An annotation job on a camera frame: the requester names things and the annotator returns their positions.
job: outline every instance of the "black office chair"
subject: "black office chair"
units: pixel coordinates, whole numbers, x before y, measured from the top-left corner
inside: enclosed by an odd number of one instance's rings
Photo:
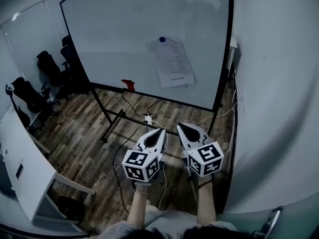
[[[61,87],[59,93],[57,94],[57,98],[65,97],[68,99],[68,94],[72,91],[70,90],[68,84],[72,79],[71,70],[60,71],[60,68],[54,62],[52,56],[47,51],[42,51],[38,58],[38,68],[45,73],[52,86]]]
[[[58,116],[58,113],[53,110],[55,104],[60,104],[59,100],[54,102],[48,101],[49,94],[47,90],[44,90],[44,96],[38,93],[29,81],[25,81],[23,77],[17,78],[12,82],[14,86],[13,93],[24,100],[28,106],[28,109],[33,113],[40,113],[38,118],[41,121],[41,125],[44,126],[44,121],[49,115]]]
[[[66,59],[62,65],[68,69],[67,64],[69,64],[70,69],[73,73],[72,85],[75,91],[80,93],[89,93],[89,82],[86,78],[83,66],[81,64],[80,58],[76,52],[75,46],[72,42],[70,35],[65,36],[62,39],[61,54]]]

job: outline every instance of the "wooden floor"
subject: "wooden floor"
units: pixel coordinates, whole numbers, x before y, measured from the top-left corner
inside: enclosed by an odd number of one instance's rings
[[[127,116],[143,120],[135,115],[132,108],[121,98],[121,94],[96,89],[105,108],[113,111],[124,109]],[[223,107],[218,115],[231,109],[233,89],[228,85],[223,95]],[[156,99],[132,93],[124,93],[124,97],[135,107],[139,114],[146,113],[147,108]],[[101,134],[109,123],[98,106],[93,95],[72,94],[70,100],[61,100],[56,106],[58,117],[50,117],[42,131],[34,136],[51,150],[47,156],[48,161],[62,175],[97,191],[95,196],[90,196],[74,190],[61,183],[54,182],[49,190],[49,195],[55,202],[59,196],[67,196],[84,202],[86,217],[80,224],[86,231],[101,233],[107,226],[127,218],[122,207],[120,191],[116,177],[112,170],[112,157],[116,150],[132,135],[138,124],[125,119],[119,119],[108,137],[108,142],[103,144],[99,140]],[[156,121],[164,128],[176,131],[178,122],[197,123],[213,113],[183,106],[168,101],[160,101],[152,107],[150,112],[156,113]],[[200,124],[208,130],[211,119]],[[225,192],[224,181],[227,179],[229,167],[229,142],[231,138],[233,112],[216,119],[211,137],[218,141],[226,155],[222,171],[216,173],[214,190],[216,208],[223,202]],[[123,157],[134,146],[138,138],[148,131],[141,126],[137,133],[120,149],[115,159],[115,169],[121,181],[125,205],[129,206],[133,199],[132,181],[127,179],[121,166]],[[197,204],[190,184],[187,182],[187,171],[182,160],[182,147],[177,136],[171,135],[168,141],[168,151],[163,157],[166,163],[165,174],[167,190],[161,203],[161,210],[174,209],[196,214]],[[156,183],[150,187],[149,200],[155,206],[160,203],[164,192],[165,180],[163,172],[159,172]]]

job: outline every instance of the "red object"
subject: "red object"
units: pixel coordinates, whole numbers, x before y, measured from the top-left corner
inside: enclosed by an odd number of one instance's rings
[[[124,82],[128,86],[129,91],[135,91],[134,89],[135,82],[132,82],[131,80],[122,80],[122,82]]]

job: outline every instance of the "black hair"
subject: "black hair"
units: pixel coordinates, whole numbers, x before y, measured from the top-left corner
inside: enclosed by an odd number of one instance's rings
[[[128,233],[122,239],[164,239],[170,238],[168,235],[161,234],[157,229],[153,231],[148,230],[134,230]],[[253,236],[248,233],[232,231],[226,228],[219,228],[213,225],[205,226],[205,227],[193,227],[191,229],[187,229],[184,232],[184,235],[181,235],[180,239],[253,239]]]

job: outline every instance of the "person's arm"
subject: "person's arm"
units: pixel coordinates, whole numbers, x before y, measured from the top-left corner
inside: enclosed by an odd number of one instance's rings
[[[145,221],[146,200],[148,198],[148,186],[137,185],[136,190],[137,192],[134,193],[130,214],[128,216],[128,222],[131,225],[138,227],[139,229],[143,229]]]
[[[211,176],[198,177],[198,184],[202,185],[211,180]],[[198,189],[197,222],[206,226],[216,221],[216,212],[213,199],[213,185],[211,182]]]

